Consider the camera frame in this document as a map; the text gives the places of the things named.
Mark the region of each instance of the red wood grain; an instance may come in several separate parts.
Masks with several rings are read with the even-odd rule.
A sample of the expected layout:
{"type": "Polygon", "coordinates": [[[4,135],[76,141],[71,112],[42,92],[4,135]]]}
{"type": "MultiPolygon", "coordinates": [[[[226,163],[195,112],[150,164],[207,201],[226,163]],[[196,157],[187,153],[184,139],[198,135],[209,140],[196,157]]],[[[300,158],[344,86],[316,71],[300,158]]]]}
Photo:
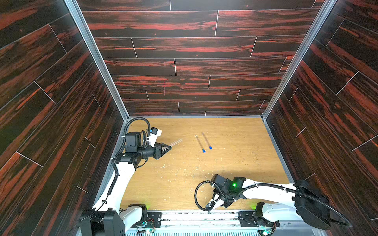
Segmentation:
{"type": "Polygon", "coordinates": [[[48,25],[0,49],[0,108],[64,54],[48,25]]]}
{"type": "Polygon", "coordinates": [[[256,37],[134,38],[138,58],[249,57],[256,37]]]}
{"type": "Polygon", "coordinates": [[[235,75],[278,73],[285,57],[176,59],[177,75],[235,75]]]}
{"type": "Polygon", "coordinates": [[[219,11],[216,36],[306,34],[318,10],[219,11]]]}
{"type": "Polygon", "coordinates": [[[0,229],[37,177],[41,166],[14,153],[0,168],[0,229]]]}
{"type": "Polygon", "coordinates": [[[294,55],[303,38],[304,35],[258,36],[251,56],[294,55]]]}
{"type": "Polygon", "coordinates": [[[83,11],[94,37],[213,37],[217,11],[83,11]]]}
{"type": "Polygon", "coordinates": [[[210,76],[112,76],[118,89],[208,89],[210,76]]]}
{"type": "Polygon", "coordinates": [[[275,88],[283,73],[211,76],[209,89],[275,88]]]}

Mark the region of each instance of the light wood tabletop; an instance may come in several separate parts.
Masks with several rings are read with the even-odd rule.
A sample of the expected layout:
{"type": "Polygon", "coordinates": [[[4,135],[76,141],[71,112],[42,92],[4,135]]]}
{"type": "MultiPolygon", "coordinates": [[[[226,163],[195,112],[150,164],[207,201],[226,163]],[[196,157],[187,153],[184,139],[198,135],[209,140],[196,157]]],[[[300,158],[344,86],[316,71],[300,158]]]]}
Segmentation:
{"type": "MultiPolygon", "coordinates": [[[[150,210],[198,210],[194,190],[214,174],[233,179],[246,177],[260,182],[287,184],[289,180],[268,132],[256,117],[235,118],[150,118],[151,127],[163,131],[157,142],[183,141],[160,160],[150,158],[131,178],[121,208],[146,204],[150,210]],[[209,140],[207,146],[201,132],[209,140]],[[206,152],[203,153],[195,135],[206,152]]],[[[130,131],[146,130],[144,121],[135,121],[130,131]]],[[[198,202],[205,206],[212,197],[210,185],[198,191],[198,202]]],[[[259,199],[240,199],[228,209],[254,209],[259,199]]]]}

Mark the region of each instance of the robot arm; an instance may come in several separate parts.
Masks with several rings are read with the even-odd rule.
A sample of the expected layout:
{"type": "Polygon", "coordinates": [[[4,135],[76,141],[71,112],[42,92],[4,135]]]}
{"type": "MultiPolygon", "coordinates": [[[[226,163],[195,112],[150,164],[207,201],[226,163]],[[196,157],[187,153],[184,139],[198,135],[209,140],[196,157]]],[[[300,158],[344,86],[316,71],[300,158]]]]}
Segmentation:
{"type": "Polygon", "coordinates": [[[270,184],[243,177],[230,180],[215,174],[211,181],[203,181],[197,186],[194,198],[196,205],[204,211],[211,211],[220,206],[227,208],[240,198],[277,202],[257,204],[252,221],[261,227],[269,227],[279,220],[300,220],[324,230],[330,228],[331,222],[351,227],[349,220],[329,205],[328,197],[304,180],[297,181],[296,184],[270,184]],[[197,191],[206,183],[210,183],[215,189],[213,198],[203,208],[198,204],[197,191]],[[330,219],[330,210],[345,223],[330,219]]]}
{"type": "Polygon", "coordinates": [[[158,160],[172,147],[156,142],[157,137],[161,135],[161,130],[151,128],[150,123],[145,118],[132,119],[126,124],[125,131],[135,120],[146,121],[148,124],[147,132],[124,132],[122,136],[124,145],[117,155],[111,159],[114,172],[105,191],[93,205],[92,210],[82,213],[79,223],[83,236],[118,235],[120,232],[125,233],[137,222],[140,224],[147,222],[145,205],[132,204],[126,210],[120,212],[122,197],[136,169],[142,167],[150,157],[158,160]],[[145,162],[143,165],[139,165],[142,159],[145,162]]]}

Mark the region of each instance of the dark wood wall panel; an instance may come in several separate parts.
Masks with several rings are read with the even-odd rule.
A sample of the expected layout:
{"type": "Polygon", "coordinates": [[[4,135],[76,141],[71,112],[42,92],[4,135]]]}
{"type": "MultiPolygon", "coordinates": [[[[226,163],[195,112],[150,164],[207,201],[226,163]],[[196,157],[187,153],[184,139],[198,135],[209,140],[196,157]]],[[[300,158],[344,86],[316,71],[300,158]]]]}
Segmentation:
{"type": "Polygon", "coordinates": [[[376,134],[302,61],[292,78],[316,110],[352,150],[376,134]]]}
{"type": "Polygon", "coordinates": [[[117,89],[208,89],[210,76],[112,76],[117,89]]]}
{"type": "Polygon", "coordinates": [[[44,201],[44,199],[53,198],[54,192],[57,190],[65,172],[68,171],[71,161],[77,155],[81,155],[81,143],[85,140],[85,134],[90,126],[88,122],[95,114],[95,110],[99,109],[94,98],[86,99],[82,103],[84,109],[80,111],[49,159],[43,163],[44,167],[25,194],[22,203],[14,209],[4,225],[4,232],[8,234],[22,232],[31,235],[39,220],[43,220],[43,210],[49,204],[49,201],[44,201]]]}
{"type": "Polygon", "coordinates": [[[356,69],[378,82],[377,33],[344,20],[327,47],[356,69]]]}
{"type": "Polygon", "coordinates": [[[31,235],[56,234],[60,224],[64,220],[63,217],[59,216],[63,216],[66,213],[75,191],[78,189],[75,186],[77,186],[93,150],[94,147],[86,139],[81,141],[76,155],[73,157],[51,201],[31,235]]]}
{"type": "Polygon", "coordinates": [[[169,0],[78,0],[82,11],[169,11],[169,0]]]}
{"type": "Polygon", "coordinates": [[[335,14],[351,20],[378,33],[378,6],[371,0],[337,1],[333,10],[335,14]]]}
{"type": "Polygon", "coordinates": [[[211,111],[182,113],[169,102],[231,102],[236,90],[269,88],[241,91],[238,101],[261,100],[259,111],[214,111],[261,114],[323,2],[78,1],[129,112],[157,116],[211,111]],[[131,102],[143,107],[136,111],[131,102]],[[147,102],[168,102],[168,108],[147,102]]]}
{"type": "Polygon", "coordinates": [[[53,113],[23,143],[19,152],[44,165],[72,122],[85,107],[91,97],[91,89],[96,87],[99,79],[99,71],[95,64],[92,64],[66,97],[57,104],[53,113]]]}
{"type": "Polygon", "coordinates": [[[154,102],[205,102],[236,101],[239,90],[167,90],[147,91],[148,98],[154,102]]]}
{"type": "Polygon", "coordinates": [[[112,105],[112,101],[113,101],[113,98],[109,96],[108,99],[106,100],[106,103],[104,103],[101,106],[101,109],[98,110],[98,113],[92,117],[93,121],[89,122],[92,125],[89,128],[89,132],[85,135],[85,137],[95,147],[99,144],[98,142],[101,138],[102,133],[107,127],[108,121],[109,121],[109,124],[115,124],[117,121],[119,121],[119,120],[115,120],[117,112],[113,111],[114,105],[112,105]]]}
{"type": "Polygon", "coordinates": [[[174,76],[174,59],[104,58],[111,74],[130,76],[174,76]]]}
{"type": "Polygon", "coordinates": [[[58,103],[92,62],[92,56],[82,40],[36,82],[55,103],[58,103]]]}
{"type": "Polygon", "coordinates": [[[304,35],[258,36],[251,56],[294,55],[304,37],[304,35]]]}
{"type": "Polygon", "coordinates": [[[129,112],[130,116],[205,116],[205,111],[193,111],[193,112],[160,112],[160,111],[132,111],[129,112]]]}
{"type": "Polygon", "coordinates": [[[32,83],[0,110],[0,168],[54,106],[38,85],[32,83]]]}
{"type": "Polygon", "coordinates": [[[217,21],[217,11],[83,14],[94,37],[212,37],[217,21]]]}
{"type": "Polygon", "coordinates": [[[324,2],[325,2],[325,0],[315,0],[312,7],[313,8],[320,8],[323,5],[324,2]]]}
{"type": "Polygon", "coordinates": [[[139,101],[139,102],[149,102],[146,90],[118,90],[122,101],[139,101]]]}
{"type": "Polygon", "coordinates": [[[49,25],[0,49],[0,108],[64,54],[49,25]]]}
{"type": "Polygon", "coordinates": [[[311,133],[305,129],[297,138],[301,143],[301,155],[305,158],[311,157],[311,168],[321,181],[325,194],[330,198],[330,203],[339,211],[343,212],[351,220],[353,227],[345,228],[331,225],[332,235],[376,235],[377,229],[374,228],[372,221],[367,219],[367,215],[358,204],[354,196],[350,193],[343,183],[340,182],[340,175],[334,170],[331,163],[324,157],[322,150],[312,137],[311,133]],[[359,229],[364,228],[366,231],[361,232],[359,229]]]}
{"type": "Polygon", "coordinates": [[[306,34],[318,10],[219,11],[216,36],[306,34]]]}
{"type": "Polygon", "coordinates": [[[14,153],[5,165],[0,169],[0,228],[12,213],[12,210],[20,202],[34,179],[37,177],[41,166],[31,162],[19,153],[14,153]]]}
{"type": "Polygon", "coordinates": [[[173,112],[178,110],[178,102],[129,102],[124,101],[129,112],[173,112]]]}
{"type": "Polygon", "coordinates": [[[131,38],[94,38],[101,56],[116,58],[136,58],[131,38]]]}
{"type": "Polygon", "coordinates": [[[362,145],[355,150],[356,155],[361,160],[361,162],[366,166],[366,168],[376,176],[378,179],[378,159],[376,154],[378,152],[378,137],[375,137],[371,141],[362,145]]]}
{"type": "Polygon", "coordinates": [[[211,76],[209,89],[275,88],[283,73],[211,76]]]}
{"type": "Polygon", "coordinates": [[[280,107],[277,111],[277,115],[286,120],[286,123],[290,128],[289,133],[291,134],[291,137],[293,139],[296,139],[296,137],[303,131],[306,126],[303,124],[301,118],[296,114],[296,112],[290,105],[289,100],[284,94],[280,96],[278,103],[280,104],[280,107]]]}
{"type": "Polygon", "coordinates": [[[171,0],[173,11],[208,11],[208,10],[257,10],[257,9],[286,9],[310,8],[313,0],[171,0]]]}
{"type": "Polygon", "coordinates": [[[118,138],[117,134],[119,134],[119,132],[115,133],[115,131],[120,130],[122,126],[122,123],[119,124],[117,122],[117,119],[119,118],[120,113],[118,112],[118,109],[114,107],[109,119],[110,122],[107,122],[100,140],[93,151],[91,160],[79,181],[78,186],[90,193],[88,202],[83,209],[91,209],[95,201],[96,194],[100,188],[101,181],[109,164],[109,160],[112,157],[111,155],[118,138]],[[92,175],[88,177],[85,175],[86,173],[92,173],[92,175]]]}
{"type": "Polygon", "coordinates": [[[344,18],[331,12],[316,35],[316,40],[323,45],[327,45],[343,20],[344,18]]]}
{"type": "Polygon", "coordinates": [[[233,75],[278,73],[285,57],[237,59],[176,59],[177,75],[233,75]]]}
{"type": "Polygon", "coordinates": [[[123,120],[63,0],[0,5],[0,234],[66,235],[123,120]]]}
{"type": "Polygon", "coordinates": [[[70,13],[51,22],[50,26],[66,51],[83,39],[70,13]]]}
{"type": "Polygon", "coordinates": [[[241,89],[237,101],[270,100],[276,88],[241,89]]]}
{"type": "Polygon", "coordinates": [[[134,38],[138,58],[249,57],[256,37],[134,38]]]}
{"type": "MultiPolygon", "coordinates": [[[[283,112],[287,104],[278,102],[267,118],[277,143],[286,145],[279,147],[284,158],[307,163],[316,176],[310,182],[352,222],[348,229],[333,225],[333,236],[378,235],[377,6],[337,1],[281,95],[292,109],[283,112]],[[305,129],[288,142],[294,117],[305,129]]],[[[288,167],[295,176],[309,172],[288,167]]]]}
{"type": "Polygon", "coordinates": [[[287,56],[285,61],[283,62],[280,73],[286,72],[287,68],[290,66],[291,61],[293,60],[294,56],[287,56]]]}
{"type": "Polygon", "coordinates": [[[357,73],[355,68],[316,40],[310,45],[303,61],[334,93],[338,93],[357,73]]]}
{"type": "Polygon", "coordinates": [[[2,20],[0,48],[67,13],[66,4],[61,0],[2,2],[0,12],[0,19],[2,20]]]}
{"type": "Polygon", "coordinates": [[[378,84],[359,72],[338,96],[378,133],[378,84]]]}
{"type": "Polygon", "coordinates": [[[349,188],[356,201],[369,216],[374,216],[378,209],[378,204],[373,203],[374,195],[378,194],[378,179],[366,171],[300,89],[294,94],[291,104],[326,158],[324,165],[328,163],[342,176],[342,183],[349,188]],[[353,177],[355,172],[359,173],[357,179],[353,177]]]}
{"type": "Polygon", "coordinates": [[[180,111],[258,111],[263,101],[179,102],[179,106],[180,111]]]}
{"type": "Polygon", "coordinates": [[[206,116],[260,116],[264,111],[209,111],[206,116]]]}

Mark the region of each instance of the transparent tube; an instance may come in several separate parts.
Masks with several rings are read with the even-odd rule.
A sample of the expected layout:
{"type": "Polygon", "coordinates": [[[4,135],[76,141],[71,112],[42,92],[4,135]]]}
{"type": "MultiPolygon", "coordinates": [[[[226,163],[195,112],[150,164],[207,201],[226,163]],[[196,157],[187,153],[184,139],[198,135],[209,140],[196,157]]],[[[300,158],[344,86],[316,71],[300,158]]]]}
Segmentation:
{"type": "Polygon", "coordinates": [[[200,144],[201,149],[202,149],[202,152],[203,152],[203,153],[206,152],[205,149],[203,148],[203,146],[202,146],[202,144],[201,144],[201,142],[200,142],[200,139],[198,138],[197,135],[195,135],[195,138],[197,139],[198,143],[200,144]]]}
{"type": "Polygon", "coordinates": [[[205,133],[204,133],[204,132],[202,132],[202,136],[204,137],[204,139],[205,139],[206,143],[208,144],[208,146],[209,146],[209,149],[210,149],[210,150],[212,150],[212,147],[211,147],[211,145],[210,145],[210,143],[209,143],[208,139],[206,138],[206,136],[205,136],[205,133]]]}
{"type": "Polygon", "coordinates": [[[173,143],[171,143],[170,146],[173,147],[174,145],[176,145],[176,144],[178,144],[178,143],[180,143],[180,142],[182,142],[182,141],[183,141],[183,139],[177,139],[176,141],[174,141],[173,143]]]}

